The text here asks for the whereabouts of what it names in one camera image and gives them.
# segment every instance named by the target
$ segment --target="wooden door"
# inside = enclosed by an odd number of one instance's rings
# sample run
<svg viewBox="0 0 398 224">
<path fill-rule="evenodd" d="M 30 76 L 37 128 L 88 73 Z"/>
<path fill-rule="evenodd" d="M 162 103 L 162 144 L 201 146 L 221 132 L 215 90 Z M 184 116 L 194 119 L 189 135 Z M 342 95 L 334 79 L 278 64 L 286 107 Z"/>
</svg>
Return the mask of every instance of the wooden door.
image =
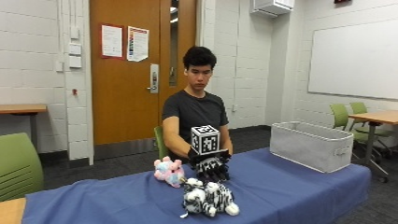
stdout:
<svg viewBox="0 0 398 224">
<path fill-rule="evenodd" d="M 196 41 L 197 1 L 180 1 L 180 51 Z M 170 0 L 96 0 L 89 1 L 92 101 L 94 145 L 128 142 L 154 136 L 153 128 L 161 124 L 164 100 L 185 86 L 168 85 L 170 43 Z M 149 30 L 148 58 L 140 62 L 101 58 L 101 24 L 133 26 Z M 160 65 L 160 93 L 149 87 L 150 64 Z"/>
</svg>

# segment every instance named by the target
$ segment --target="table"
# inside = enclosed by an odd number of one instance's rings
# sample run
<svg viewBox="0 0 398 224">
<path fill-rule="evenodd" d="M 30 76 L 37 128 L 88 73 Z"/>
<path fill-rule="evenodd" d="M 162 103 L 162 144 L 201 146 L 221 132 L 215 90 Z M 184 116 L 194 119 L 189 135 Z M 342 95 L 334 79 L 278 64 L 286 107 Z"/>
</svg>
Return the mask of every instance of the table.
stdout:
<svg viewBox="0 0 398 224">
<path fill-rule="evenodd" d="M 363 159 L 355 161 L 355 163 L 366 165 L 374 173 L 381 177 L 382 182 L 389 182 L 389 173 L 383 168 L 371 160 L 371 149 L 374 141 L 374 130 L 375 126 L 379 126 L 382 123 L 396 125 L 398 124 L 398 110 L 386 110 L 365 114 L 351 114 L 349 115 L 353 119 L 362 119 L 370 123 L 370 133 L 369 133 L 369 142 L 366 149 L 366 156 Z"/>
<path fill-rule="evenodd" d="M 29 116 L 30 141 L 37 149 L 36 115 L 48 111 L 46 105 L 0 105 L 0 114 Z"/>
<path fill-rule="evenodd" d="M 14 199 L 0 203 L 0 223 L 20 224 L 26 200 Z"/>
<path fill-rule="evenodd" d="M 229 162 L 239 214 L 189 215 L 182 189 L 153 173 L 82 180 L 26 195 L 24 223 L 303 223 L 327 224 L 369 197 L 370 169 L 351 164 L 322 174 L 273 155 L 267 148 L 235 154 Z M 194 175 L 184 165 L 186 177 Z"/>
</svg>

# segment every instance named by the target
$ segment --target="wall-mounted unit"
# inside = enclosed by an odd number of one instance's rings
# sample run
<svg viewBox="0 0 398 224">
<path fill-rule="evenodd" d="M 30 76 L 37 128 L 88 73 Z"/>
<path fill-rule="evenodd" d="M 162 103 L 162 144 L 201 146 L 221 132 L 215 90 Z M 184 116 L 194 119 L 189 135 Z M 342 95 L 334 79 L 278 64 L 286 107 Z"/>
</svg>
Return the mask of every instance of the wall-mounted unit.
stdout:
<svg viewBox="0 0 398 224">
<path fill-rule="evenodd" d="M 294 0 L 250 0 L 250 13 L 271 18 L 294 10 Z"/>
</svg>

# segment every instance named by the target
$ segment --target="green chair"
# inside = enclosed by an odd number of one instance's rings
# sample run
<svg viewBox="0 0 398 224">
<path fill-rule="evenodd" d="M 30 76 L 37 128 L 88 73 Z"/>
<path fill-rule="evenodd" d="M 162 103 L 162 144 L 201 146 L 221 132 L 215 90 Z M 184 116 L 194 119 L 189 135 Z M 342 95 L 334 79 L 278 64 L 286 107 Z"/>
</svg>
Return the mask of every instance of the green chair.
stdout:
<svg viewBox="0 0 398 224">
<path fill-rule="evenodd" d="M 0 136 L 0 202 L 44 189 L 41 162 L 25 133 Z"/>
<path fill-rule="evenodd" d="M 341 128 L 342 131 L 346 131 L 346 127 L 349 124 L 349 111 L 347 108 L 343 104 L 331 104 L 331 112 L 333 112 L 333 117 L 334 117 L 334 124 L 333 128 Z M 353 141 L 354 143 L 358 143 L 357 145 L 365 149 L 363 145 L 367 144 L 369 141 L 369 135 L 366 133 L 359 133 L 357 131 L 350 131 L 353 133 Z M 377 158 L 373 156 L 373 159 L 375 160 L 377 163 L 381 162 L 382 155 L 381 153 L 373 149 L 373 154 L 377 155 Z"/>
<path fill-rule="evenodd" d="M 162 127 L 161 126 L 157 126 L 154 128 L 154 137 L 156 137 L 156 141 L 157 141 L 157 148 L 160 151 L 160 160 L 161 160 L 165 156 L 168 156 L 168 150 L 169 150 L 162 141 Z"/>
<path fill-rule="evenodd" d="M 351 113 L 353 114 L 365 114 L 365 113 L 369 112 L 367 109 L 366 109 L 366 106 L 362 102 L 350 103 L 350 108 L 351 108 Z M 354 130 L 359 133 L 369 133 L 370 128 L 365 127 L 366 121 L 361 120 L 361 119 L 354 119 L 353 120 L 351 125 L 350 125 L 350 131 L 351 131 L 351 129 L 353 129 L 353 127 L 357 123 L 362 123 L 362 126 L 357 127 Z M 391 137 L 394 135 L 395 135 L 394 131 L 389 131 L 389 130 L 383 130 L 383 129 L 375 129 L 374 130 L 374 136 Z M 385 147 L 386 151 L 389 152 L 387 156 L 390 156 L 391 152 L 393 152 L 391 149 L 386 146 L 386 144 L 379 139 L 377 141 Z"/>
</svg>

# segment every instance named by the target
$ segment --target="fabric bin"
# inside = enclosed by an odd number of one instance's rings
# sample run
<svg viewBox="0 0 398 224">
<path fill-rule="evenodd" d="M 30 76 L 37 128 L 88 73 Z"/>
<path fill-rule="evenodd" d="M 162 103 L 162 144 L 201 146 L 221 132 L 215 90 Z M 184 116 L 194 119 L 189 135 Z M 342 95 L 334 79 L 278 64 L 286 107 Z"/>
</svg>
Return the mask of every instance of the fabric bin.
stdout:
<svg viewBox="0 0 398 224">
<path fill-rule="evenodd" d="M 318 172 L 350 165 L 353 134 L 299 121 L 273 124 L 270 151 Z"/>
</svg>

